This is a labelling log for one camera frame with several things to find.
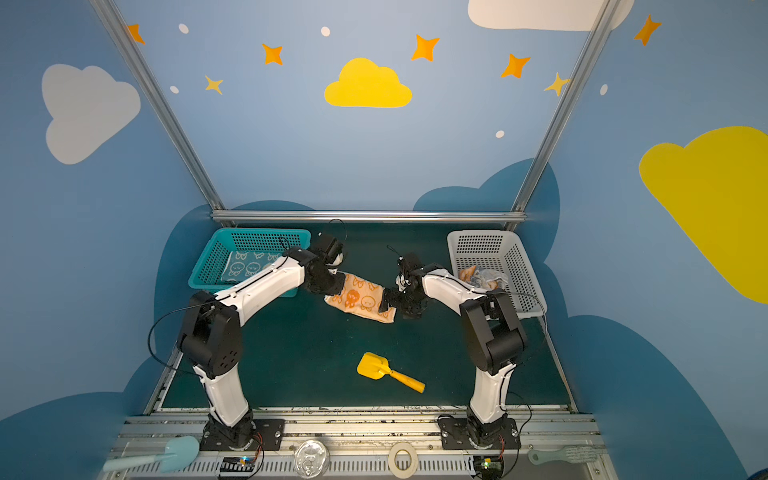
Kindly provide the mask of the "orange patterned towel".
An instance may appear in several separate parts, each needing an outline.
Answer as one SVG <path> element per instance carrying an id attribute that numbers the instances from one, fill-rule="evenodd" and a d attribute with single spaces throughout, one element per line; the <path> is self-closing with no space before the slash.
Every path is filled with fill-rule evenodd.
<path id="1" fill-rule="evenodd" d="M 396 308 L 388 307 L 381 311 L 384 288 L 356 275 L 345 273 L 345 282 L 340 294 L 326 296 L 324 301 L 338 310 L 377 321 L 391 324 L 396 316 Z"/>

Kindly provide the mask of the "blue bunny towel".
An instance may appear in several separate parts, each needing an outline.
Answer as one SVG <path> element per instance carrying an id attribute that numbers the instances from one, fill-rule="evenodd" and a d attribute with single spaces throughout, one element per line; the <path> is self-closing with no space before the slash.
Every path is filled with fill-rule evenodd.
<path id="1" fill-rule="evenodd" d="M 225 284 L 240 283 L 274 263 L 280 256 L 280 253 L 270 252 L 232 252 L 227 259 L 220 280 Z"/>

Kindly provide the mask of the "grey plastic basket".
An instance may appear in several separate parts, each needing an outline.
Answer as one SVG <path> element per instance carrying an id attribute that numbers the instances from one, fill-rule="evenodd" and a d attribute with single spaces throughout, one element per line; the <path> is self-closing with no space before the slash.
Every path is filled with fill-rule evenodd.
<path id="1" fill-rule="evenodd" d="M 472 265 L 503 272 L 509 278 L 504 289 L 521 319 L 540 317 L 547 313 L 544 299 L 532 264 L 520 238 L 502 230 L 459 230 L 447 236 L 451 266 L 455 275 Z"/>

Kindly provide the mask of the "teal plastic basket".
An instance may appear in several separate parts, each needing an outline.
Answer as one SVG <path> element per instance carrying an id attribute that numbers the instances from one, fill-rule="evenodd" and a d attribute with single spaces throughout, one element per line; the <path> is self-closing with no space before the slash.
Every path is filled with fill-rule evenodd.
<path id="1" fill-rule="evenodd" d="M 200 254 L 188 279 L 192 289 L 218 292 L 249 279 L 290 247 L 309 247 L 303 229 L 221 228 Z"/>

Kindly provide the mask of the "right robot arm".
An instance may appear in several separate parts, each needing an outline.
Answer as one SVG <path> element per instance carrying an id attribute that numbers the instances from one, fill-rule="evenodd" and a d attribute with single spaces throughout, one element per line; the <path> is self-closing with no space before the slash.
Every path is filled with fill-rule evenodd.
<path id="1" fill-rule="evenodd" d="M 509 294 L 475 287 L 438 264 L 401 255 L 395 286 L 386 288 L 382 311 L 393 307 L 405 318 L 420 318 L 428 303 L 440 303 L 461 318 L 469 357 L 476 367 L 468 416 L 481 425 L 500 422 L 511 374 L 528 344 Z"/>

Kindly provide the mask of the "yellow toy shovel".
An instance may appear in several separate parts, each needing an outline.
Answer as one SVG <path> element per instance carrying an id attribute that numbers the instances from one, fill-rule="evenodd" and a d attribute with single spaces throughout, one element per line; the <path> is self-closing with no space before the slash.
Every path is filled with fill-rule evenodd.
<path id="1" fill-rule="evenodd" d="M 363 354 L 356 371 L 359 375 L 371 380 L 380 380 L 385 376 L 389 376 L 418 393 L 423 393 L 425 391 L 424 383 L 392 370 L 385 357 L 376 355 L 372 352 Z"/>

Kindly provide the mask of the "clear round lid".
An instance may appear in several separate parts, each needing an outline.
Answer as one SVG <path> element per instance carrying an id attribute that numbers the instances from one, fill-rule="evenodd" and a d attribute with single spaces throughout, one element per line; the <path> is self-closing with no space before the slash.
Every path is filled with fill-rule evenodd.
<path id="1" fill-rule="evenodd" d="M 296 448 L 293 464 L 294 471 L 300 478 L 318 478 L 327 471 L 330 464 L 330 454 L 321 441 L 306 440 Z"/>

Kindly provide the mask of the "circuit board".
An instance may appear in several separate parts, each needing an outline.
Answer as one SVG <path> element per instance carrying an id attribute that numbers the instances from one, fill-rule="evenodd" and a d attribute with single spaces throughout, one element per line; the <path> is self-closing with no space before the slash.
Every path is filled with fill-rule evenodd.
<path id="1" fill-rule="evenodd" d="M 473 479 L 499 480 L 504 474 L 504 461 L 498 457 L 474 456 L 472 466 L 474 469 Z"/>
<path id="2" fill-rule="evenodd" d="M 257 470 L 253 456 L 224 457 L 219 463 L 218 479 L 250 479 Z"/>

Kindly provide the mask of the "left circuit board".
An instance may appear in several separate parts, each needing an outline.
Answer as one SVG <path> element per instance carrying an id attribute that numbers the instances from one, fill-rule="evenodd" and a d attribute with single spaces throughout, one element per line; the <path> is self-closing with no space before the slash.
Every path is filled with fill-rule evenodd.
<path id="1" fill-rule="evenodd" d="M 250 479 L 257 470 L 253 456 L 224 457 L 219 463 L 218 479 Z"/>

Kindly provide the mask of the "grey-green brush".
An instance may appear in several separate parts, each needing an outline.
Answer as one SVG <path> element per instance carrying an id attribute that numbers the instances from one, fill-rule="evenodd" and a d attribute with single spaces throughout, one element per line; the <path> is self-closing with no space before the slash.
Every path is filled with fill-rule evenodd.
<path id="1" fill-rule="evenodd" d="M 569 464 L 586 464 L 595 462 L 601 455 L 601 451 L 593 446 L 564 446 L 558 450 L 531 449 L 527 458 L 533 465 L 544 465 L 552 462 L 566 462 Z"/>

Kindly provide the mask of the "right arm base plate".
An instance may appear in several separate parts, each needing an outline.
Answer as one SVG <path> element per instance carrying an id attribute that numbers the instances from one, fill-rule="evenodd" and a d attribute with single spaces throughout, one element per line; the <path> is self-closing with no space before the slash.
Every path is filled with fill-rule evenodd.
<path id="1" fill-rule="evenodd" d="M 517 424 L 507 414 L 491 423 L 482 423 L 475 417 L 441 415 L 436 424 L 444 450 L 507 450 L 521 447 Z"/>

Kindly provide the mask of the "aluminium front rail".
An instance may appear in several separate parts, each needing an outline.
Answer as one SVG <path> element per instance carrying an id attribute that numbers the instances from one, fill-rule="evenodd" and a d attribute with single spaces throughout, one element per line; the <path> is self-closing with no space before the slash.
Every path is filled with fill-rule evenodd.
<path id="1" fill-rule="evenodd" d="M 419 468 L 410 479 L 473 479 L 474 456 L 498 457 L 504 461 L 501 479 L 615 479 L 618 474 L 607 453 L 596 421 L 590 415 L 570 414 L 552 406 L 510 411 L 520 433 L 521 447 L 507 450 L 444 450 L 436 420 L 441 415 L 463 417 L 457 407 L 364 408 L 268 408 L 257 410 L 256 419 L 285 421 L 278 451 L 199 451 L 188 467 L 160 473 L 153 463 L 126 470 L 100 472 L 101 479 L 218 479 L 224 457 L 253 456 L 257 470 L 250 479 L 297 479 L 293 457 L 306 440 L 321 441 L 330 454 L 323 479 L 397 479 L 389 471 L 387 456 L 398 442 L 411 443 L 419 457 Z M 126 420 L 108 460 L 160 454 L 173 438 L 192 436 L 199 443 L 205 417 L 194 410 L 170 410 L 162 414 Z M 531 449 L 558 450 L 564 446 L 593 446 L 601 451 L 595 462 L 552 462 L 533 465 Z"/>

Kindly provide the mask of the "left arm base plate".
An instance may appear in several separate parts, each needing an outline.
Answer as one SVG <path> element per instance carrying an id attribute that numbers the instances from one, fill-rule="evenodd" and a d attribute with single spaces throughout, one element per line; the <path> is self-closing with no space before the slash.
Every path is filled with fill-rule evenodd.
<path id="1" fill-rule="evenodd" d="M 201 451 L 278 451 L 281 447 L 285 421 L 282 419 L 252 419 L 244 417 L 229 427 L 209 417 L 200 440 Z"/>

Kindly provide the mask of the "aluminium frame left post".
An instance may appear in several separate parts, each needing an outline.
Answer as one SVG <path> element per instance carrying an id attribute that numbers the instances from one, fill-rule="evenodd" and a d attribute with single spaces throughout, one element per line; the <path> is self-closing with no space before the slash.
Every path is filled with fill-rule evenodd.
<path id="1" fill-rule="evenodd" d="M 133 39 L 118 6 L 114 1 L 106 0 L 91 0 L 90 5 L 146 96 L 204 199 L 212 210 L 225 210 L 220 195 L 144 58 L 140 44 Z"/>

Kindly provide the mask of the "aluminium frame right post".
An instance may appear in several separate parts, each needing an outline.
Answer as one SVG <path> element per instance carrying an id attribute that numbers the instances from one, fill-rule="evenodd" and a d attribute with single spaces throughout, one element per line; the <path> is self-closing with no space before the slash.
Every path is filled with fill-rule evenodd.
<path id="1" fill-rule="evenodd" d="M 526 220 L 526 209 L 607 43 L 621 4 L 622 1 L 619 0 L 604 1 L 598 10 L 595 23 L 571 72 L 570 82 L 566 85 L 565 92 L 560 95 L 545 136 L 515 197 L 511 208 L 513 219 L 505 223 L 506 230 L 514 231 Z"/>

